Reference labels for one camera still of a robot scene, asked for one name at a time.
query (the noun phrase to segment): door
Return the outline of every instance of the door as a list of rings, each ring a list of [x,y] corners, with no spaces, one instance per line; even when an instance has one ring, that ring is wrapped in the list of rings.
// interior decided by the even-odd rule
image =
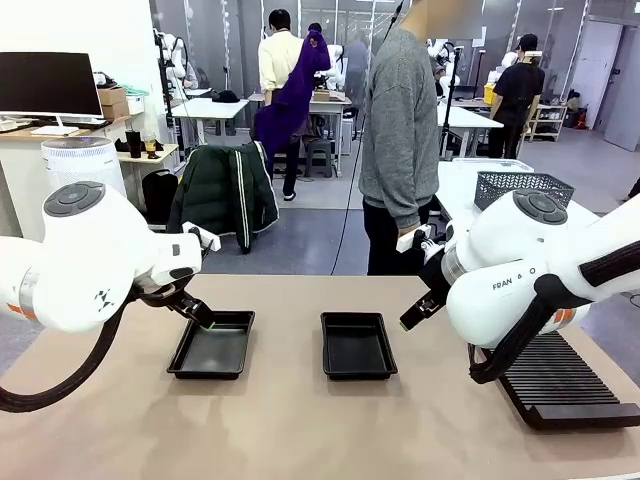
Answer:
[[[621,33],[622,25],[593,21],[586,25],[571,88],[580,93],[580,103],[587,108],[590,129],[600,111]]]
[[[620,86],[613,100],[613,114],[607,123],[604,139],[634,152],[640,140],[640,35],[636,34],[631,45],[631,55],[625,65],[625,73],[619,79]]]
[[[626,26],[622,30],[620,46],[618,47],[618,55],[616,56],[613,69],[611,70],[609,85],[607,87],[604,100],[602,101],[602,106],[600,107],[600,113],[596,119],[595,129],[600,133],[604,133],[607,130],[609,119],[613,113],[613,105],[618,97],[618,92],[620,91],[620,83],[627,73],[628,62],[632,50],[631,46],[633,45],[636,30],[637,27],[631,26]]]

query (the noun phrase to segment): computer monitor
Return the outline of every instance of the computer monitor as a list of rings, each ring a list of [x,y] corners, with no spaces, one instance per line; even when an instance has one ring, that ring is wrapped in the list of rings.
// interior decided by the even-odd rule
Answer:
[[[102,117],[86,53],[0,52],[0,72],[0,114]]]

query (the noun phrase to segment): cup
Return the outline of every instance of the cup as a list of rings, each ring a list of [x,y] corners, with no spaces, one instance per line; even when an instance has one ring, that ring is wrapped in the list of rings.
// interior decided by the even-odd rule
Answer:
[[[131,158],[141,158],[142,153],[142,145],[140,141],[140,132],[127,131],[125,132],[127,136],[127,145],[129,146],[129,153],[131,154]]]

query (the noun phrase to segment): white desk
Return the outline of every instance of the white desk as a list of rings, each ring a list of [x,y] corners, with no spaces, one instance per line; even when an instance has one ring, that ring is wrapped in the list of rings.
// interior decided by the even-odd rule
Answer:
[[[249,97],[249,101],[262,103],[264,102],[264,94],[254,93]],[[345,107],[348,107],[349,105],[351,105],[351,100],[348,98],[345,98],[344,100],[331,100],[329,102],[320,102],[311,99],[311,102],[309,103],[309,113],[317,115],[335,115],[338,117],[336,138],[340,140],[336,140],[337,157],[334,164],[336,176],[338,178],[342,177],[342,170],[340,167],[340,159],[342,157],[342,117],[344,115]]]
[[[447,106],[438,105],[438,126],[444,125],[444,117],[446,116]],[[471,156],[476,156],[478,148],[478,134],[481,130],[489,130],[491,128],[502,128],[503,125],[487,117],[478,115],[477,113],[465,110],[462,107],[451,107],[449,113],[449,126],[451,130],[459,134],[462,138],[460,146],[460,155],[466,155],[469,141],[471,141]]]
[[[210,98],[194,98],[175,107],[171,114],[176,118],[190,118],[196,121],[198,126],[198,143],[204,145],[203,120],[222,120],[220,136],[222,144],[227,144],[227,132],[224,120],[235,118],[240,111],[247,106],[248,100],[240,100],[236,103],[212,102]]]
[[[480,215],[480,209],[473,203],[476,195],[478,172],[533,172],[533,168],[517,160],[467,160],[440,162],[438,179],[440,187],[436,197],[449,218],[471,225]],[[567,208],[569,224],[572,226],[591,225],[598,216],[573,200]]]
[[[210,88],[194,88],[193,90],[185,88],[184,94],[189,98],[194,98],[199,97],[200,95],[204,95],[205,93],[209,93],[210,91]]]

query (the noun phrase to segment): black tray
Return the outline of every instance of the black tray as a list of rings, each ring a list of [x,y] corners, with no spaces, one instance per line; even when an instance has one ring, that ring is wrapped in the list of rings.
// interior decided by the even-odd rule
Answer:
[[[323,313],[324,373],[331,380],[386,380],[398,373],[379,313]]]
[[[189,322],[168,373],[182,379],[235,380],[244,370],[255,312],[212,312],[215,325],[204,330]]]

